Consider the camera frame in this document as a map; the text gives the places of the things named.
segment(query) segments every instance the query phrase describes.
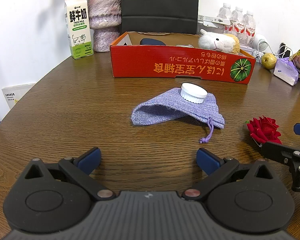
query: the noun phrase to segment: clear water bottle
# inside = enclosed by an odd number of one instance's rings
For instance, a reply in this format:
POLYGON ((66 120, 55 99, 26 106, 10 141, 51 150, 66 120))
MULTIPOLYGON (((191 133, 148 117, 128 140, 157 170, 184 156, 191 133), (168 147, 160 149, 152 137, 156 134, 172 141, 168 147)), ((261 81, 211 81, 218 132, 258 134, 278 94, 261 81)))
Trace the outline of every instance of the clear water bottle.
POLYGON ((242 8, 241 7, 236 7, 235 11, 232 13, 233 17, 231 20, 234 21, 234 26, 233 26, 233 34, 237 36, 239 39, 239 42, 241 44, 244 44, 244 30, 245 30, 245 20, 242 14, 242 8))
POLYGON ((253 18, 253 12, 247 11, 247 15, 244 18, 245 21, 245 31, 244 31, 244 44, 246 46, 252 47, 254 40, 254 33, 256 31, 256 21, 253 18))
MULTIPOLYGON (((217 15, 217 17, 230 20, 233 17, 232 12, 230 11, 230 8, 231 8, 230 4, 224 3, 223 7, 220 8, 219 14, 217 15)), ((232 26, 225 25, 225 29, 224 29, 223 33, 232 34, 232 28, 233 28, 232 26)))

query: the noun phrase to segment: green label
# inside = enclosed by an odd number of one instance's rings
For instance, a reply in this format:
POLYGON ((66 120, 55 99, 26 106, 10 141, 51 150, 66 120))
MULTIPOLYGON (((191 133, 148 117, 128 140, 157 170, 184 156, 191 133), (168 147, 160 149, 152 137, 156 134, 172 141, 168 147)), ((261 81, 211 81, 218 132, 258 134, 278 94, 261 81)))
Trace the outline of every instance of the green label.
POLYGON ((72 30, 73 31, 82 30, 82 29, 85 29, 86 27, 87 27, 86 25, 83 25, 83 26, 75 27, 72 30))
POLYGON ((92 55, 92 54, 93 54, 93 50, 92 50, 91 41, 71 47, 71 55, 74 59, 92 55))

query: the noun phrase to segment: textured ceramic vase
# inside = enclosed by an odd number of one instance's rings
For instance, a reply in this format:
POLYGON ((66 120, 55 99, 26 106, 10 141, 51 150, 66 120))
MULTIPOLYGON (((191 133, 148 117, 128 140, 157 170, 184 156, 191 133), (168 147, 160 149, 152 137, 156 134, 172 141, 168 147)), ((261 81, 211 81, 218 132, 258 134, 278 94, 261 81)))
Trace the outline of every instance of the textured ceramic vase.
POLYGON ((94 51, 110 51, 110 44, 119 37, 121 0, 88 0, 88 12, 94 51))

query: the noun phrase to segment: green and white milk carton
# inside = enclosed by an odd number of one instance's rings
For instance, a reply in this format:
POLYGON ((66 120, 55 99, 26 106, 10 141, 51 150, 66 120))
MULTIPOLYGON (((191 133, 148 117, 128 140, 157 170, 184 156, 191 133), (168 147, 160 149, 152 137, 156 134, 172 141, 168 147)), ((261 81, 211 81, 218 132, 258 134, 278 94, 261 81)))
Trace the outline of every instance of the green and white milk carton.
POLYGON ((72 57, 92 55, 87 0, 65 0, 65 18, 72 57))

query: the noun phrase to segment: red rose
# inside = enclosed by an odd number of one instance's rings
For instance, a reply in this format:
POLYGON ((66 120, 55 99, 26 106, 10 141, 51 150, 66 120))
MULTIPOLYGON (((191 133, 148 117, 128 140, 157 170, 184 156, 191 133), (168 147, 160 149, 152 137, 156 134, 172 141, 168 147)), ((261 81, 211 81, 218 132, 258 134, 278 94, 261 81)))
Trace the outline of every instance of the red rose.
POLYGON ((259 117, 259 120, 253 118, 253 121, 250 120, 247 126, 250 131, 250 136, 258 143, 265 143, 266 141, 281 143, 278 139, 281 133, 277 131, 279 125, 275 123, 275 119, 265 116, 263 116, 263 118, 259 117))

